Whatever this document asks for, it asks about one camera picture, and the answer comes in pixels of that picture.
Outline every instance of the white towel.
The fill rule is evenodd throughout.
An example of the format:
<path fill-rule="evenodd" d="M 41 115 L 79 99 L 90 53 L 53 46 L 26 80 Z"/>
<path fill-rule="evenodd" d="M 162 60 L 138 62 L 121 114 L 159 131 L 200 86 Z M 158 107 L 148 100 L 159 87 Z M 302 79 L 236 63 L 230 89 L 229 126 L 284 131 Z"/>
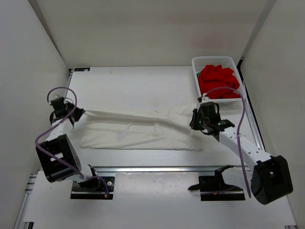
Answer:
<path fill-rule="evenodd" d="M 196 104 L 166 111 L 86 111 L 85 148 L 202 150 L 189 126 Z"/>

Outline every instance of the white basket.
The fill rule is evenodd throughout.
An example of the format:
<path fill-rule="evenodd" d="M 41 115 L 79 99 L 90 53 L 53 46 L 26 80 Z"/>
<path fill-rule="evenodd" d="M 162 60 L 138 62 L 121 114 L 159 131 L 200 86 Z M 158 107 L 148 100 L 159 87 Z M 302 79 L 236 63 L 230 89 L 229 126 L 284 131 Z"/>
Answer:
<path fill-rule="evenodd" d="M 235 66 L 235 63 L 233 59 L 229 56 L 199 56 L 199 57 L 194 57 L 192 58 L 192 66 L 193 66 L 193 72 L 194 72 L 194 77 L 195 77 L 195 82 L 197 86 L 197 91 L 198 95 L 202 96 L 200 92 L 200 87 L 198 83 L 198 78 L 197 78 L 197 73 L 201 72 L 205 66 L 212 64 L 212 65 L 221 65 L 222 68 L 231 68 L 234 73 L 233 75 L 237 78 L 239 82 L 239 88 L 237 91 L 245 97 L 246 92 L 243 86 L 243 82 L 240 78 L 240 75 L 238 73 L 238 70 Z M 235 102 L 241 100 L 240 98 L 235 98 L 235 99 L 209 99 L 209 101 L 214 102 L 214 103 L 229 103 L 229 102 Z"/>

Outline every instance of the black mount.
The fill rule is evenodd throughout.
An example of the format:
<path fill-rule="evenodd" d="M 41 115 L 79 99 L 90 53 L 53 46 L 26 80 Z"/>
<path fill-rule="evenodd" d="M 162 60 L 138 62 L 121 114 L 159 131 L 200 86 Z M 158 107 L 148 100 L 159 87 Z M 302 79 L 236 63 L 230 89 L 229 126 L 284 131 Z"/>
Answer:
<path fill-rule="evenodd" d="M 251 191 L 261 204 L 268 204 L 293 192 L 288 163 L 282 156 L 258 161 L 254 167 Z"/>
<path fill-rule="evenodd" d="M 199 109 L 193 110 L 190 127 L 193 130 L 200 130 L 205 135 L 212 135 L 219 141 L 219 133 L 226 128 L 235 127 L 235 125 L 227 119 L 221 120 L 218 104 L 207 102 L 200 104 Z"/>
<path fill-rule="evenodd" d="M 245 200 L 241 188 L 224 183 L 222 172 L 232 167 L 234 166 L 227 165 L 218 168 L 214 171 L 214 176 L 199 176 L 199 184 L 190 186 L 188 190 L 200 190 L 201 201 Z"/>

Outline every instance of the black bracket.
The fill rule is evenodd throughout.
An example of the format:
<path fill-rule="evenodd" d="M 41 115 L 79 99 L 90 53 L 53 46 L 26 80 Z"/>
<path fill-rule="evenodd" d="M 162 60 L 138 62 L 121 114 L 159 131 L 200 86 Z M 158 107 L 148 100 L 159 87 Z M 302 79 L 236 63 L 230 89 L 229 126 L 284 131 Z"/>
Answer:
<path fill-rule="evenodd" d="M 113 199 L 115 177 L 102 177 L 110 194 L 105 196 L 105 185 L 98 179 L 73 182 L 70 199 Z"/>
<path fill-rule="evenodd" d="M 200 190 L 201 201 L 245 200 L 241 188 L 224 183 L 222 172 L 233 166 L 227 165 L 216 169 L 214 176 L 199 176 L 199 184 L 188 190 Z"/>

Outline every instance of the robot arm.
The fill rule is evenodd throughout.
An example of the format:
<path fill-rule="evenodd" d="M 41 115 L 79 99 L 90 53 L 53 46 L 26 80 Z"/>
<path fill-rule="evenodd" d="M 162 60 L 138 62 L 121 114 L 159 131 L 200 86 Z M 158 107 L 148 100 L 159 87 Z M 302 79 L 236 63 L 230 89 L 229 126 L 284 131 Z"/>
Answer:
<path fill-rule="evenodd" d="M 50 123 L 52 126 L 55 126 L 62 121 L 62 119 L 74 108 L 74 104 L 66 101 L 61 96 L 56 96 L 51 100 L 51 106 L 54 109 L 50 115 Z M 97 176 L 94 168 L 90 165 L 81 166 L 81 162 L 67 135 L 73 129 L 74 123 L 79 121 L 84 112 L 84 109 L 77 107 L 71 116 L 60 123 L 57 128 L 52 130 L 48 138 L 39 145 L 57 158 L 81 171 L 84 177 L 92 177 Z M 36 152 L 41 162 L 43 172 L 49 182 L 73 180 L 81 187 L 89 189 L 98 187 L 99 180 L 97 178 L 89 180 L 84 179 L 71 168 L 68 168 L 54 158 L 46 155 L 37 147 Z"/>
<path fill-rule="evenodd" d="M 260 203 L 268 204 L 293 191 L 287 161 L 282 156 L 274 157 L 257 148 L 244 136 L 237 136 L 234 124 L 220 118 L 219 105 L 208 102 L 201 104 L 199 109 L 194 109 L 190 127 L 205 135 L 212 135 L 238 156 L 240 154 L 237 138 L 240 138 L 244 162 L 251 170 L 251 172 L 246 172 L 247 182 L 251 184 L 251 192 Z M 233 166 L 226 166 L 221 169 L 221 172 L 215 171 L 215 179 L 216 182 L 219 182 L 220 187 L 221 184 L 227 184 L 246 189 L 242 170 Z"/>

